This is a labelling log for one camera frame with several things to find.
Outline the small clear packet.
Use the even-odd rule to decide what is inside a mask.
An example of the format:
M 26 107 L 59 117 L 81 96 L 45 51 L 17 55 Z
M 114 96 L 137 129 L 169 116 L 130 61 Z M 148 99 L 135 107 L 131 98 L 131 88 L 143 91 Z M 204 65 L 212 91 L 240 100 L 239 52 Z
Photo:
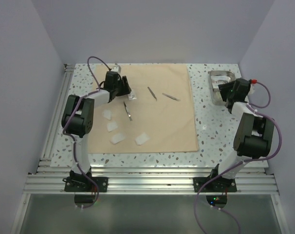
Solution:
M 131 92 L 128 94 L 128 99 L 130 101 L 133 101 L 133 100 L 136 100 L 137 99 L 137 96 L 136 96 L 136 93 L 135 91 L 132 89 Z

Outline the purple printed glove packet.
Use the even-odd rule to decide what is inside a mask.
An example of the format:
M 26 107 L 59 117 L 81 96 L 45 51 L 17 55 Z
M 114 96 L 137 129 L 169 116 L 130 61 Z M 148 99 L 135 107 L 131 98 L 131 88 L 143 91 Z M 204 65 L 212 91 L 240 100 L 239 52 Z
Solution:
M 223 75 L 211 76 L 211 79 L 212 79 L 212 83 L 216 85 L 225 84 L 232 81 L 232 79 L 229 76 L 223 76 Z

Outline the white gauze pad top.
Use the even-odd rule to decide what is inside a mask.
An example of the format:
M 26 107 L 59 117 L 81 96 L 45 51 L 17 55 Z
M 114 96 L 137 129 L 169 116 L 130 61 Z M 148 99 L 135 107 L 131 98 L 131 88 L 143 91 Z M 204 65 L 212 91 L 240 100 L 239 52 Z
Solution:
M 112 112 L 111 110 L 104 110 L 102 113 L 103 117 L 107 120 L 111 120 L 112 119 Z

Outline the curved steel tweezers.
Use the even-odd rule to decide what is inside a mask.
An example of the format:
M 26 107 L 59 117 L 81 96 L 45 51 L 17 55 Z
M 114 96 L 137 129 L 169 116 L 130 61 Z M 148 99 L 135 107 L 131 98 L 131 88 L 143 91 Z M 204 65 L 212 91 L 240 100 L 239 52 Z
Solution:
M 169 94 L 162 93 L 162 95 L 164 95 L 165 97 L 168 97 L 168 98 L 170 98 L 170 99 L 172 99 L 172 100 L 180 101 L 180 99 L 178 99 L 178 98 L 176 98 L 176 97 L 173 97 L 173 96 L 171 96 L 171 95 L 169 95 Z
M 157 101 L 157 97 L 154 94 L 154 92 L 151 90 L 151 88 L 150 87 L 147 87 L 147 88 L 148 88 L 149 92 L 151 93 L 151 95 L 153 96 L 153 98 Z

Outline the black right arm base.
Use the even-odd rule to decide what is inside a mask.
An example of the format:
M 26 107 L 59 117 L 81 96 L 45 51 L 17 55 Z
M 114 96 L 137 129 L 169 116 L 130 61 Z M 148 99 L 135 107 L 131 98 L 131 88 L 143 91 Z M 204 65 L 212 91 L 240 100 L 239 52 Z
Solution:
M 217 179 L 214 179 L 219 174 L 218 169 L 219 169 L 219 164 L 211 170 L 209 176 L 194 177 L 193 187 L 194 187 L 194 192 L 197 193 L 204 184 L 206 184 L 210 180 L 213 180 L 209 184 L 205 185 L 202 188 L 201 192 L 221 193 L 220 195 L 206 195 L 206 200 L 209 203 L 209 205 L 212 205 L 218 208 L 223 208 L 227 204 L 228 193 L 237 192 L 237 186 L 236 186 L 236 181 L 234 179 L 226 179 L 223 177 L 218 177 Z

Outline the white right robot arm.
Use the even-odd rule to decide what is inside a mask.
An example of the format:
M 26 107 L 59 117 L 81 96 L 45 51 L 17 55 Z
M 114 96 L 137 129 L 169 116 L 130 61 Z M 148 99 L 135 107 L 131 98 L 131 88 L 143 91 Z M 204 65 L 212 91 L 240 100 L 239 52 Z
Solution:
M 252 107 L 259 106 L 247 101 L 256 84 L 264 87 L 255 79 L 243 78 L 218 85 L 225 107 L 240 122 L 233 140 L 233 152 L 210 173 L 208 185 L 213 191 L 220 191 L 226 186 L 226 181 L 233 180 L 246 164 L 267 157 L 271 150 L 275 128 L 273 120 L 258 114 Z

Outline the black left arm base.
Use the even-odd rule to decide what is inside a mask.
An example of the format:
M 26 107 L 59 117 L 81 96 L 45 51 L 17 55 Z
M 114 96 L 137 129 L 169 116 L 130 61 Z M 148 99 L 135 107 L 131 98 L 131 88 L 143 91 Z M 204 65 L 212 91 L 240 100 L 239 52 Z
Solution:
M 70 171 L 70 175 L 62 181 L 65 183 L 64 191 L 75 193 L 75 205 L 83 208 L 93 205 L 100 193 L 106 193 L 109 184 L 108 177 L 92 176 L 91 172 L 82 175 Z

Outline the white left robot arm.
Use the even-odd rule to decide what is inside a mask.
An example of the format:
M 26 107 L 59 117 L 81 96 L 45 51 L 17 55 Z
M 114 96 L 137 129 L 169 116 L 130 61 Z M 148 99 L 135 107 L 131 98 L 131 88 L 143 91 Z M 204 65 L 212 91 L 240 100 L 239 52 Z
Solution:
M 62 133 L 73 142 L 73 166 L 71 171 L 80 174 L 76 186 L 81 191 L 92 188 L 93 179 L 87 174 L 91 169 L 87 149 L 88 136 L 93 126 L 94 109 L 112 102 L 116 97 L 129 95 L 131 88 L 126 76 L 120 75 L 120 66 L 106 72 L 103 86 L 84 96 L 68 96 L 61 119 Z

